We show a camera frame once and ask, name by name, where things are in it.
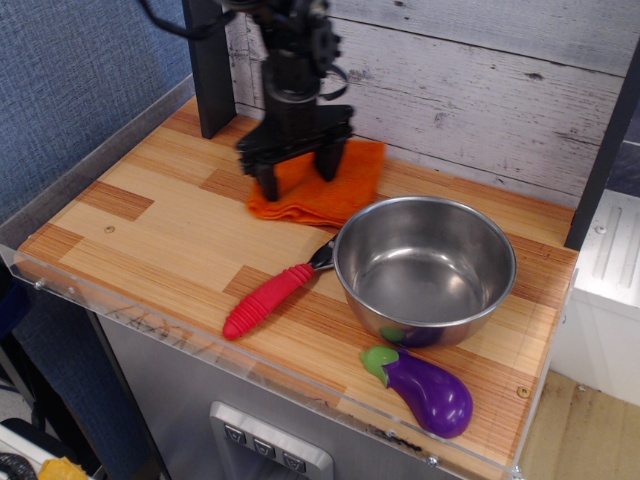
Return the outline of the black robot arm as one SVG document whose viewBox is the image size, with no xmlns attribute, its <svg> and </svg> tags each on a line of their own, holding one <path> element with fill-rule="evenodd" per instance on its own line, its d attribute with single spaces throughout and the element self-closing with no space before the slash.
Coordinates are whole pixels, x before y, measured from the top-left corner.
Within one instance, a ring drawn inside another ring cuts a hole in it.
<svg viewBox="0 0 640 480">
<path fill-rule="evenodd" d="M 352 136 L 349 105 L 320 105 L 342 96 L 345 88 L 321 91 L 333 73 L 340 37 L 332 29 L 326 1 L 224 1 L 223 7 L 250 16 L 267 52 L 261 62 L 264 117 L 237 144 L 243 172 L 254 177 L 264 198 L 280 192 L 275 167 L 311 153 L 316 171 L 329 182 L 337 174 L 347 139 Z"/>
</svg>

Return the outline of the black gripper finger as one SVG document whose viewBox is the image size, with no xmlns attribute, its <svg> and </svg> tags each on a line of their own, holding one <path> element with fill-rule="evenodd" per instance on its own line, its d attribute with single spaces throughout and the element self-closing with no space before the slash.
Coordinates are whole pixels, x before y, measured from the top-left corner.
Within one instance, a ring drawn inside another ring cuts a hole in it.
<svg viewBox="0 0 640 480">
<path fill-rule="evenodd" d="M 344 152 L 344 142 L 322 146 L 314 153 L 314 165 L 317 173 L 326 182 L 332 181 L 338 171 Z"/>
<path fill-rule="evenodd" d="M 259 164 L 256 167 L 255 178 L 266 200 L 275 202 L 279 199 L 278 181 L 273 165 Z"/>
</svg>

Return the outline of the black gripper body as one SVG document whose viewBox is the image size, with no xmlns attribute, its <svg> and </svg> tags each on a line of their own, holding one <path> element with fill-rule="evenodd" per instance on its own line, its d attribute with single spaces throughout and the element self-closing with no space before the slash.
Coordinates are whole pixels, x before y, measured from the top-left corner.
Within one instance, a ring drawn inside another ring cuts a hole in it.
<svg viewBox="0 0 640 480">
<path fill-rule="evenodd" d="M 344 143 L 352 135 L 353 115 L 350 105 L 268 98 L 264 118 L 236 146 L 243 173 L 256 175 L 260 167 Z"/>
</svg>

